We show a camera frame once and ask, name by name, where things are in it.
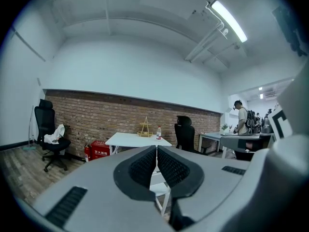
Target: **white ceiling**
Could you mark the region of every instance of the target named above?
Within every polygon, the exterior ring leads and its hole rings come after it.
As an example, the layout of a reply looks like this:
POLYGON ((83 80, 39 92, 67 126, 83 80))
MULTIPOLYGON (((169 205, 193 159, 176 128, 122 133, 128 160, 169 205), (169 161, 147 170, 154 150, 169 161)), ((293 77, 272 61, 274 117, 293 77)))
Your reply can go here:
POLYGON ((291 81, 292 80, 285 80, 282 82, 262 86, 262 90, 259 90, 257 87, 255 89, 246 90, 239 95, 248 102, 259 100, 260 94, 263 94, 263 100, 273 100, 276 99, 289 86, 291 81))
MULTIPOLYGON (((186 57, 218 22, 207 10, 202 12, 208 1, 214 0, 108 0, 112 35, 126 34, 159 41, 186 57), (197 12, 190 15, 192 9, 197 12)), ((227 39, 220 37, 197 61, 222 72, 240 64, 251 66, 261 59, 275 59, 291 51, 271 13, 280 4, 279 0, 219 1, 238 21, 248 40, 240 43, 229 29, 227 39), (222 54, 214 57, 225 48, 222 54)), ((105 0, 35 2, 43 17, 52 16, 58 30, 67 38, 108 34, 105 0)))

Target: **fluorescent light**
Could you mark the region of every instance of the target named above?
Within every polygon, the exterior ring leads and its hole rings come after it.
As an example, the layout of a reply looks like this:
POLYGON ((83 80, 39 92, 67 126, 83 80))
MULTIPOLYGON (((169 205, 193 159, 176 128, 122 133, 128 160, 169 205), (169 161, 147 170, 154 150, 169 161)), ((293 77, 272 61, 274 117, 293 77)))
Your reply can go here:
POLYGON ((238 22, 231 15, 231 13, 219 2, 215 1, 211 7, 223 17, 223 19, 231 26, 234 32, 237 34, 241 42, 245 42, 247 40, 247 36, 241 29, 238 22))

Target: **white desk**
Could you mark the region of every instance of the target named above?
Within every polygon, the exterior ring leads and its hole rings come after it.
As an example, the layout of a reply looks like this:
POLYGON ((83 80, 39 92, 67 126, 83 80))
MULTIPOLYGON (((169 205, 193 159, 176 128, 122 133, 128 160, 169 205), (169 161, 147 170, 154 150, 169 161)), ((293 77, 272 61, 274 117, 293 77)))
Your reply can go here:
POLYGON ((156 139, 156 135, 151 137, 140 137, 137 134, 132 133, 115 133, 109 140, 106 141, 106 145, 110 146, 110 154, 117 154, 119 146, 122 147, 144 147, 150 145, 162 145, 162 146, 172 146, 168 141, 161 138, 161 140, 156 139))
MULTIPOLYGON (((199 142, 198 142, 199 152, 201 152, 203 137, 218 141, 217 151, 219 151, 220 139, 222 137, 222 135, 220 135, 219 132, 200 133, 199 134, 199 142)), ((223 147, 222 150, 223 150, 222 158, 225 158, 227 148, 223 147)))

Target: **white shirt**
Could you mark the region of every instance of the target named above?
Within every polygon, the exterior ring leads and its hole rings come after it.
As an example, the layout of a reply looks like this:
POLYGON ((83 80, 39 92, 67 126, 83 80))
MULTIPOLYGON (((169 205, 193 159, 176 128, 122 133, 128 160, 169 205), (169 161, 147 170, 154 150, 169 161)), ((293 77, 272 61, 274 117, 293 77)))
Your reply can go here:
MULTIPOLYGON (((240 108, 240 110, 238 112, 238 124, 240 124, 240 121, 243 120, 243 119, 246 122, 247 121, 247 117, 248 117, 247 109, 245 109, 244 107, 240 108)), ((243 126, 238 131, 238 135, 245 134, 248 130, 249 129, 246 127, 246 125, 243 124, 243 126)))

